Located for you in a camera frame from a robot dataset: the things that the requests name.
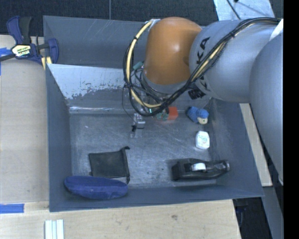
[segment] wooden board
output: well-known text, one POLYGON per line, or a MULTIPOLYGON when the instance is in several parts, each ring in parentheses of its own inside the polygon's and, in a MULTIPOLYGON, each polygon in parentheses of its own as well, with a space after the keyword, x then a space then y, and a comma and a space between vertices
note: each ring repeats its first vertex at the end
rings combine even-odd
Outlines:
MULTIPOLYGON (((0 35, 0 48, 13 45, 11 36, 0 35)), ((0 202, 47 201, 47 161, 44 69, 32 61, 4 61, 0 76, 0 202)))
POLYGON ((66 239, 240 239, 231 200, 49 213, 48 202, 0 216, 0 239, 43 238, 45 220, 64 220, 66 239))
POLYGON ((249 104, 240 104, 240 108, 244 117, 247 134, 250 145, 253 150, 257 170, 259 173, 261 185, 263 187, 272 186, 268 165, 265 159, 263 147, 260 142, 258 130, 249 104))

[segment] yellow cable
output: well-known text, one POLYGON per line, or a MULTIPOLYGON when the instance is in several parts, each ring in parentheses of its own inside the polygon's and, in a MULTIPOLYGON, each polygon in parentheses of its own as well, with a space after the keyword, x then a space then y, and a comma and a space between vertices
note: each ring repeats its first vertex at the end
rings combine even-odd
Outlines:
MULTIPOLYGON (((127 77, 128 82, 130 82, 130 64, 131 64, 132 51, 134 50, 134 46, 135 46, 138 38, 151 24, 152 24, 152 21, 149 21, 140 29, 140 31, 135 36, 135 38, 132 41, 131 46, 129 48, 129 52, 127 55, 127 61, 126 61, 126 77, 127 77)), ((157 108, 157 107, 160 107, 160 105, 161 105, 161 104, 150 105, 150 104, 142 102, 142 100, 139 99, 139 97, 135 94, 135 92, 132 89, 131 89, 131 94, 139 104, 141 104, 142 106, 146 106, 147 108, 157 108)))
POLYGON ((45 70, 45 65, 46 65, 46 63, 52 64, 51 57, 42 57, 42 58, 41 58, 41 62, 42 62, 42 65, 43 65, 43 69, 44 69, 44 70, 45 70))
POLYGON ((195 80, 201 73, 204 72, 204 69, 205 69, 206 65, 209 63, 209 61, 210 61, 211 59, 213 59, 214 56, 219 52, 219 50, 222 50, 224 46, 225 46, 225 43, 223 42, 221 45, 219 45, 219 46, 217 47, 217 49, 214 50, 214 52, 209 56, 209 58, 208 58, 208 59, 207 59, 207 60, 200 66, 200 68, 198 69, 198 71, 197 71, 196 74, 194 75, 192 82, 193 82, 193 81, 194 81, 194 80, 195 80))

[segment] blue toy figure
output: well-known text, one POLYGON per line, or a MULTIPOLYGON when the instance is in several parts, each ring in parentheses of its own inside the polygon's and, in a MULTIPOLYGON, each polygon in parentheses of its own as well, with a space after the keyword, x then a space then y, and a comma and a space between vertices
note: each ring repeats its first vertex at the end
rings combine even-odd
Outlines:
POLYGON ((206 124, 208 122, 209 113, 205 109, 191 106, 186 111, 186 115, 195 123, 206 124))

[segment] white bottle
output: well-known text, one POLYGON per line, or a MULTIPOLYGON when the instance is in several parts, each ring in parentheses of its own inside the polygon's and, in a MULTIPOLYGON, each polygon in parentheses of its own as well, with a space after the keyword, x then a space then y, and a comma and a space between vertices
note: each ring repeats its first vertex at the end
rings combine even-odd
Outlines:
POLYGON ((200 149, 209 148, 209 135, 205 131, 198 131, 196 134, 196 147, 200 149))

